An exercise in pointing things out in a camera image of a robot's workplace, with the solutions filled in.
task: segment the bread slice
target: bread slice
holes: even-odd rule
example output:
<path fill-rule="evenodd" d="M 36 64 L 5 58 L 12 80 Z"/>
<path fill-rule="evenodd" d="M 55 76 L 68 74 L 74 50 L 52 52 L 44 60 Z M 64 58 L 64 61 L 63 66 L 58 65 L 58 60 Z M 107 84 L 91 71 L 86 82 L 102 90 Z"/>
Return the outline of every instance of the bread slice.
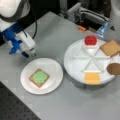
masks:
<path fill-rule="evenodd" d="M 42 71 L 41 69 L 37 69 L 30 77 L 29 80 L 33 82 L 37 87 L 41 87 L 47 80 L 49 79 L 49 75 Z"/>
<path fill-rule="evenodd" d="M 105 44 L 103 44 L 102 46 L 100 46 L 100 49 L 107 55 L 110 57 L 115 56 L 117 53 L 120 52 L 120 46 L 119 44 L 116 42 L 116 40 L 111 40 Z"/>

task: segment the white tabletop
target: white tabletop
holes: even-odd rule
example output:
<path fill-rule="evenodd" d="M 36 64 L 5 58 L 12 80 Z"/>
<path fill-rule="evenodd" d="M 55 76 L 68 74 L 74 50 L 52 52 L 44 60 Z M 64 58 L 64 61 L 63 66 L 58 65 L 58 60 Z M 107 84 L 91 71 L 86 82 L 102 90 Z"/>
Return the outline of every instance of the white tabletop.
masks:
<path fill-rule="evenodd" d="M 64 53 L 73 42 L 84 38 L 77 26 L 49 12 L 38 20 L 35 37 L 37 58 L 52 58 L 63 67 Z M 34 24 L 27 31 L 34 32 Z M 64 70 L 62 84 L 52 93 L 33 95 L 20 83 L 23 68 L 32 59 L 8 55 L 0 47 L 0 80 L 42 120 L 118 120 L 120 118 L 120 77 L 96 91 L 83 91 L 69 81 Z"/>

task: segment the cheese slice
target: cheese slice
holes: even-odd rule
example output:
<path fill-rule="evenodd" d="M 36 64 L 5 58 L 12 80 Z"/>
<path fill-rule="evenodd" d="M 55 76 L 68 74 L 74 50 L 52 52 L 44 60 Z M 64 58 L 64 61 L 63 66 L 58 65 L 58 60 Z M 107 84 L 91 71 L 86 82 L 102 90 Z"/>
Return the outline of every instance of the cheese slice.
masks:
<path fill-rule="evenodd" d="M 89 85 L 99 85 L 100 76 L 97 72 L 86 72 L 85 73 L 85 83 Z"/>

